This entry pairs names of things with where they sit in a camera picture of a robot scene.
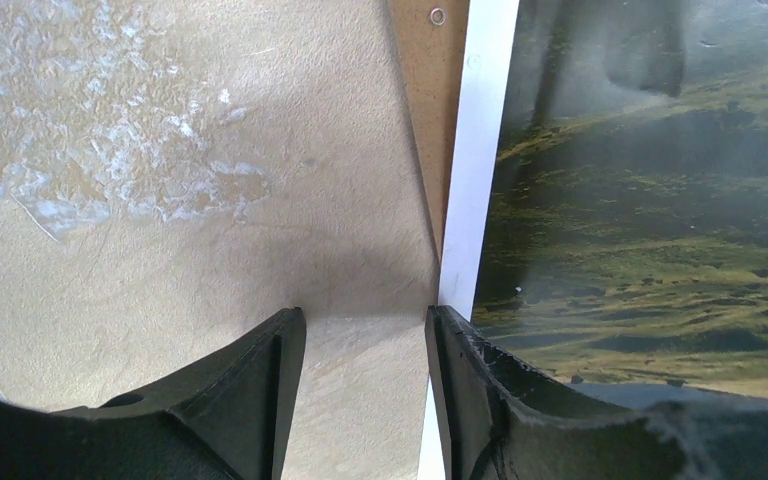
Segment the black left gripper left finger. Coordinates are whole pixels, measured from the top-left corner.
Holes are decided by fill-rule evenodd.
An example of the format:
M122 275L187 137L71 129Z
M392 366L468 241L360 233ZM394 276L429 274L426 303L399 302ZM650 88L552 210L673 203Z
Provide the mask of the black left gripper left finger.
M0 401L0 479L278 479L305 345L303 312L286 308L95 408Z

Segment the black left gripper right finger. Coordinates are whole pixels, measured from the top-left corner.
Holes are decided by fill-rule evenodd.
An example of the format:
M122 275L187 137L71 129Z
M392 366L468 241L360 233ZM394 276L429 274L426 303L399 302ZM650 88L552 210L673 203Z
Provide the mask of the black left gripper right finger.
M448 306L425 335L446 479L768 479L768 399L564 384Z

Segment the grey landscape photo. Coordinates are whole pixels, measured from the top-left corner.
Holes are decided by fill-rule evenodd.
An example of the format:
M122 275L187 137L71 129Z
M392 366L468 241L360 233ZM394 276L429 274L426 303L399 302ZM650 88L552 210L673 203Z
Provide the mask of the grey landscape photo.
M768 1L472 2L434 306L564 384L768 399Z

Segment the brown frame backing board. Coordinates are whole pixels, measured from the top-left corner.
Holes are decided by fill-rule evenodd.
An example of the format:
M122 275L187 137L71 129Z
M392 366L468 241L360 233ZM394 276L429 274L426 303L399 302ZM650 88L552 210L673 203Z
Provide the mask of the brown frame backing board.
M439 0L388 3L438 256L443 249L469 5Z

